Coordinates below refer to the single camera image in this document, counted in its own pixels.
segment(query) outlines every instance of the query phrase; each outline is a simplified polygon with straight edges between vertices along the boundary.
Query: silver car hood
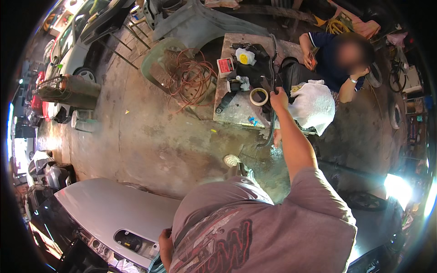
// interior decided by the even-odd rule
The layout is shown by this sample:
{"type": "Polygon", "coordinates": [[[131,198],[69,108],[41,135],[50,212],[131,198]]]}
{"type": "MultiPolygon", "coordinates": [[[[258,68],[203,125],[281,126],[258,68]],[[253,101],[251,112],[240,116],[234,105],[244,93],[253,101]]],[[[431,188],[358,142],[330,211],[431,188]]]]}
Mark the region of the silver car hood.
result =
{"type": "Polygon", "coordinates": [[[179,200],[140,191],[106,178],[74,183],[55,193],[55,197],[95,239],[144,268],[148,268],[152,260],[118,244],[114,235],[127,230],[157,243],[162,230],[172,226],[180,204],[179,200]]]}

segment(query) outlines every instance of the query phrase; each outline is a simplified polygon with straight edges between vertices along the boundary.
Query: stained floor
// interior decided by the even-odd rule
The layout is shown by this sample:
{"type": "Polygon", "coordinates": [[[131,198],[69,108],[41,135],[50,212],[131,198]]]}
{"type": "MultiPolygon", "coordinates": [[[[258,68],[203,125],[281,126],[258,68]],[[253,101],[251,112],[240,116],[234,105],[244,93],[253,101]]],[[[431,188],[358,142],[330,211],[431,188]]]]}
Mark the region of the stained floor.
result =
{"type": "MultiPolygon", "coordinates": [[[[145,24],[141,28],[151,36],[145,24]]],[[[304,31],[305,24],[297,35],[304,31]]],[[[140,67],[146,47],[127,31],[118,36],[131,52],[113,38],[108,44],[140,67]]],[[[155,44],[140,37],[150,46],[155,44]]],[[[221,45],[211,46],[210,59],[220,54],[214,53],[214,48],[220,50],[221,45]]],[[[38,130],[37,148],[53,150],[59,162],[71,162],[79,180],[106,177],[183,198],[199,184],[221,180],[227,171],[222,158],[232,153],[254,170],[274,202],[281,202],[288,194],[290,183],[282,149],[257,151],[256,145],[264,142],[258,130],[201,121],[184,112],[170,114],[166,107],[169,96],[146,80],[140,70],[108,51],[102,55],[96,77],[102,85],[94,112],[99,121],[96,132],[75,131],[69,124],[54,121],[44,122],[38,130]]],[[[390,101],[401,103],[402,98],[386,85],[373,94],[365,84],[354,102],[340,106],[321,137],[310,138],[319,156],[371,173],[384,174],[396,168],[406,132],[405,121],[399,130],[391,128],[390,101]]],[[[177,107],[170,100],[169,108],[177,107]]],[[[320,168],[339,189],[374,190],[380,186],[332,168],[320,168]]]]}

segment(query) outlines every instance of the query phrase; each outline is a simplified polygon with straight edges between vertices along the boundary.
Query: wristwatch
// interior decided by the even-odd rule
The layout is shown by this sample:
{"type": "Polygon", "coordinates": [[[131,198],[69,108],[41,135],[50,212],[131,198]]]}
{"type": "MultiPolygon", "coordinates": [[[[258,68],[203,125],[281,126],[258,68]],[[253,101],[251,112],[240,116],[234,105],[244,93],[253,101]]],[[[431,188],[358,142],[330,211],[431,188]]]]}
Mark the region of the wristwatch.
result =
{"type": "Polygon", "coordinates": [[[357,83],[357,82],[358,82],[357,80],[352,79],[350,76],[349,76],[349,79],[350,79],[350,81],[353,82],[353,83],[357,83]]]}

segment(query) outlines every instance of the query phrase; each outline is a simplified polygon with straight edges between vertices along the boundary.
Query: gray t-shirt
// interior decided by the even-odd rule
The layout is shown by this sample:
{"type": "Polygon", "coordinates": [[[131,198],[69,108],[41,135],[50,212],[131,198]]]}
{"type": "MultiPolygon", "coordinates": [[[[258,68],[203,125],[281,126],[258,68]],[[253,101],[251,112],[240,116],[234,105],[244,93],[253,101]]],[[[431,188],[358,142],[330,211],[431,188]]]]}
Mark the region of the gray t-shirt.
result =
{"type": "Polygon", "coordinates": [[[170,273],[346,270],[355,219],[319,169],[301,170],[283,204],[273,205],[250,183],[235,176],[201,185],[184,198],[173,242],[184,226],[192,228],[173,253],[170,273]]]}

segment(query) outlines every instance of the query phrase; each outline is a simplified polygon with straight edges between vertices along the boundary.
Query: wooden table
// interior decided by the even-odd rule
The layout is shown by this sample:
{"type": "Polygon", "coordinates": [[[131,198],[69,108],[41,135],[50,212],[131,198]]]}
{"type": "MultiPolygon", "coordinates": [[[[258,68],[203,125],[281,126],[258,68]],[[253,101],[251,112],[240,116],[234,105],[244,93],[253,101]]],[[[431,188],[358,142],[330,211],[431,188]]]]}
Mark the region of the wooden table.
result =
{"type": "MultiPolygon", "coordinates": [[[[239,33],[226,33],[223,41],[222,56],[221,58],[231,58],[231,53],[235,53],[235,50],[231,48],[232,43],[251,43],[261,44],[270,56],[273,56],[273,41],[270,37],[239,34],[239,33]]],[[[295,57],[300,63],[303,63],[303,54],[299,45],[287,41],[277,40],[277,57],[275,60],[275,70],[278,71],[282,60],[286,57],[295,57]]],[[[220,78],[217,80],[217,89],[215,92],[214,103],[214,116],[213,120],[222,123],[238,124],[243,126],[251,126],[256,129],[263,129],[270,125],[261,114],[262,110],[260,106],[253,105],[249,100],[249,92],[237,93],[229,105],[223,110],[222,113],[215,113],[215,109],[222,101],[224,95],[228,92],[226,86],[226,78],[220,78]],[[254,117],[258,123],[256,126],[249,122],[249,118],[254,117]]],[[[275,127],[279,128],[279,123],[275,123],[275,127]]]]}

